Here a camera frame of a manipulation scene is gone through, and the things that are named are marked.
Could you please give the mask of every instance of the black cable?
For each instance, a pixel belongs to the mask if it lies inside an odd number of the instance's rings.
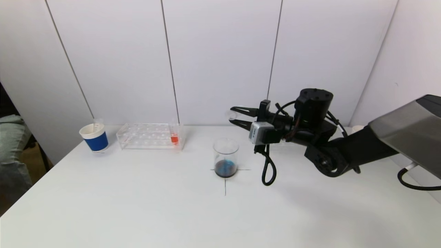
[[[348,136],[348,133],[347,133],[346,130],[344,129],[343,125],[340,124],[340,121],[339,121],[335,116],[333,116],[333,114],[331,114],[330,111],[328,111],[328,114],[329,114],[330,117],[326,116],[326,118],[327,118],[328,120],[332,121],[335,125],[340,126],[340,128],[341,128],[341,132],[343,133],[343,137],[347,137],[347,136]]]
[[[341,128],[341,133],[343,134],[343,137],[347,137],[348,133],[346,132],[346,130],[344,129],[343,125],[340,123],[340,121],[333,115],[331,114],[330,111],[328,111],[329,116],[326,116],[326,118],[330,121],[332,121],[335,125],[340,126]],[[355,171],[355,173],[360,174],[361,170],[360,170],[360,166],[356,166],[353,168],[353,170]]]
[[[262,153],[262,155],[265,156],[265,166],[263,166],[263,172],[262,172],[262,183],[265,186],[270,186],[276,180],[277,170],[273,160],[269,156],[269,145],[266,145],[266,152]],[[273,176],[268,182],[265,182],[266,170],[268,169],[268,164],[271,164],[271,167],[273,168]]]
[[[280,108],[277,108],[276,113],[274,114],[272,120],[271,120],[271,124],[274,125],[274,121],[276,120],[277,115],[283,111],[284,108],[288,107],[289,105],[294,104],[295,101],[290,101],[289,103],[283,105]],[[269,156],[269,144],[266,145],[266,151],[261,151],[259,152],[260,154],[262,154],[263,156],[265,156],[265,165],[263,166],[263,171],[262,171],[262,183],[265,186],[270,186],[271,184],[273,184],[273,182],[276,180],[276,175],[277,175],[277,170],[276,170],[276,165],[274,164],[273,160],[271,159],[271,157]],[[266,182],[265,178],[266,178],[266,170],[268,169],[268,164],[271,164],[271,167],[273,168],[273,176],[271,177],[271,179]]]
[[[441,190],[441,186],[435,186],[435,187],[422,187],[422,186],[415,186],[415,185],[411,185],[406,183],[405,181],[403,181],[403,175],[406,174],[406,172],[408,172],[407,168],[402,169],[401,171],[398,172],[398,180],[400,181],[400,183],[408,188],[411,189],[415,189],[415,190],[423,190],[423,191],[434,191],[434,190]]]
[[[271,124],[274,123],[274,121],[275,121],[277,115],[280,113],[280,111],[282,111],[284,108],[286,108],[286,107],[288,107],[289,105],[292,105],[292,104],[294,104],[294,103],[295,103],[295,101],[290,101],[289,103],[287,103],[287,104],[283,105],[281,108],[279,108],[279,109],[276,111],[276,113],[274,114],[274,116],[273,116],[273,118],[272,118],[272,120],[271,120],[270,123],[271,123]]]

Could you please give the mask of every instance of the panel seam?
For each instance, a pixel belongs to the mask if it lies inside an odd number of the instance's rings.
[[[48,8],[49,14],[51,16],[52,24],[55,27],[56,34],[58,36],[58,39],[60,40],[61,46],[63,47],[64,54],[66,55],[67,61],[69,62],[69,66],[71,67],[71,70],[72,70],[72,72],[74,74],[75,80],[77,81],[78,87],[80,88],[81,94],[83,95],[84,101],[86,102],[87,108],[89,109],[90,114],[92,115],[92,118],[95,118],[93,116],[92,110],[90,109],[89,103],[87,102],[86,96],[84,95],[84,91],[81,88],[80,82],[78,81],[78,77],[77,77],[77,74],[75,73],[75,70],[74,70],[74,68],[72,66],[71,60],[69,59],[69,56],[67,55],[66,48],[64,47],[63,41],[61,40],[60,33],[58,32],[58,29],[57,29],[57,27],[55,25],[54,17],[52,16],[51,9],[49,8],[48,1],[45,0],[45,3],[46,3],[46,7]]]
[[[280,1],[279,22],[277,23],[276,40],[274,42],[273,61],[271,62],[271,72],[269,73],[268,92],[266,93],[266,99],[267,100],[268,100],[268,97],[269,97],[269,87],[271,86],[271,78],[273,76],[274,57],[276,55],[277,37],[279,36],[280,17],[282,16],[282,6],[283,6],[283,0]]]

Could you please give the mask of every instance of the test tube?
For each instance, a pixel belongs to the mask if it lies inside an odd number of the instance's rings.
[[[168,130],[170,131],[170,139],[172,140],[172,143],[174,145],[177,145],[179,143],[178,129],[179,129],[179,124],[175,124],[175,123],[168,124]]]

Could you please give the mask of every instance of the robotic arm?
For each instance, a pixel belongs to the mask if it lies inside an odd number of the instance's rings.
[[[269,156],[269,145],[283,139],[307,146],[305,157],[329,177],[338,177],[351,169],[360,173],[360,165],[402,153],[414,161],[413,166],[421,165],[441,179],[441,166],[438,165],[441,162],[441,97],[426,95],[371,121],[363,130],[352,135],[347,135],[339,121],[328,111],[332,98],[333,94],[325,90],[304,89],[295,101],[282,107],[276,104],[276,113],[269,111],[268,100],[263,100],[258,109],[231,108],[238,113],[257,117],[256,122],[230,122],[250,131],[249,139],[255,145],[254,153],[266,157],[262,175],[264,185],[271,185],[277,174]],[[289,116],[284,108],[292,104],[295,113]],[[337,127],[344,137],[329,141]],[[273,176],[266,182],[268,164],[273,168]],[[411,167],[398,174],[403,185],[417,190],[441,190],[441,187],[405,183],[401,177]]]

